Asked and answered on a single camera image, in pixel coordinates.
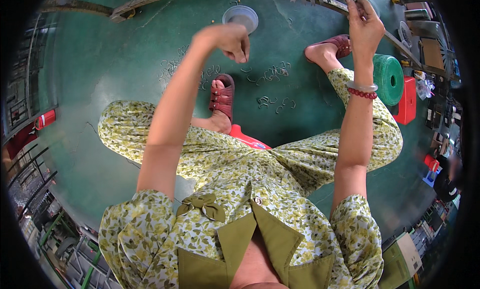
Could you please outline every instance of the green tape roll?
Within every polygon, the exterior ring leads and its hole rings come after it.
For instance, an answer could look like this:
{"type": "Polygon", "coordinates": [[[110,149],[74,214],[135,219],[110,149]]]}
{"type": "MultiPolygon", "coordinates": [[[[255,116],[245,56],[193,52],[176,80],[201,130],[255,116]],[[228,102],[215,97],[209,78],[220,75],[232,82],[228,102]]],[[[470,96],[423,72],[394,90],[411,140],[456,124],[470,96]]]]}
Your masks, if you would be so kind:
{"type": "Polygon", "coordinates": [[[373,56],[374,83],[378,98],[386,105],[396,105],[403,94],[403,71],[398,60],[387,54],[373,56]]]}

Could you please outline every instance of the button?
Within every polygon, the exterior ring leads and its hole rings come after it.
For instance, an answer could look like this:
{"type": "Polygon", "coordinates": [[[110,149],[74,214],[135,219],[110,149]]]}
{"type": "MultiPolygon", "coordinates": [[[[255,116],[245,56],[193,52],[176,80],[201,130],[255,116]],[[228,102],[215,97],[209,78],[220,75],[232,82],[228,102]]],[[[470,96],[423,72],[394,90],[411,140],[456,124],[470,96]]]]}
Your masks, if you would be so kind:
{"type": "Polygon", "coordinates": [[[258,205],[262,205],[262,203],[261,203],[261,202],[262,202],[262,200],[261,200],[261,198],[260,198],[260,197],[258,197],[258,196],[255,196],[253,199],[254,199],[253,201],[254,201],[256,204],[258,204],[258,205]]]}

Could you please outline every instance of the woman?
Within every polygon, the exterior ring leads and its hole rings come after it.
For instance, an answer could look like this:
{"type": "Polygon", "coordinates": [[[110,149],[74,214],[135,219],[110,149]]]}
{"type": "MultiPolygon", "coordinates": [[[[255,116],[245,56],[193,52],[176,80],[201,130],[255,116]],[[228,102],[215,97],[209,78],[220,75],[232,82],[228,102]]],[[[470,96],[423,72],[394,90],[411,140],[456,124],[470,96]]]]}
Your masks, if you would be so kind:
{"type": "Polygon", "coordinates": [[[381,237],[365,178],[399,155],[402,136],[380,100],[348,97],[348,80],[372,87],[372,58],[385,32],[367,1],[348,0],[348,7],[355,76],[337,60],[350,53],[347,36],[305,49],[348,103],[341,130],[271,150],[249,148],[226,135],[234,89],[226,75],[212,82],[212,117],[192,118],[209,54],[220,48],[237,63],[249,60],[247,32],[235,24],[194,36],[157,108],[136,101],[106,108],[98,125],[104,144],[142,164],[137,193],[107,208],[100,226],[100,249],[123,287],[376,285],[381,237]],[[176,174],[197,183],[175,214],[176,174]],[[306,197],[333,180],[329,221],[306,197]]]}

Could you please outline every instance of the red fire extinguisher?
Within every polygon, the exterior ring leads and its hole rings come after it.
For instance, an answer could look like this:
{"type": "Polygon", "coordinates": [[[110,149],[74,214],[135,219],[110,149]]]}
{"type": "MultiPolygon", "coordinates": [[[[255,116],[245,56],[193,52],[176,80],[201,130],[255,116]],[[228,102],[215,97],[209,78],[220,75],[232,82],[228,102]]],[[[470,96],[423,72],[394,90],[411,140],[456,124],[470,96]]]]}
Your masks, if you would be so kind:
{"type": "Polygon", "coordinates": [[[41,130],[45,126],[48,126],[55,122],[55,110],[51,110],[46,112],[45,114],[41,115],[40,117],[35,119],[35,128],[37,130],[41,130]]]}

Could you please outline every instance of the hand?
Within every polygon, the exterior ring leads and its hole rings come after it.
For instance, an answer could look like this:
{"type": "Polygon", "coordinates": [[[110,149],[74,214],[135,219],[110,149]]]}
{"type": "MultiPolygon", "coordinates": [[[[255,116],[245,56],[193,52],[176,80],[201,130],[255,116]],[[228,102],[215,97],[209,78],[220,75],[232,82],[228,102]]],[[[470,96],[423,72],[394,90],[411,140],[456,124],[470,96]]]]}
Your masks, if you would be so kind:
{"type": "Polygon", "coordinates": [[[350,23],[350,44],[353,61],[359,64],[371,63],[378,43],[385,34],[385,27],[367,0],[346,0],[350,23]]]}
{"type": "Polygon", "coordinates": [[[219,48],[226,57],[237,63],[246,63],[250,57],[247,29],[240,24],[227,23],[205,27],[193,37],[199,44],[219,48]]]}

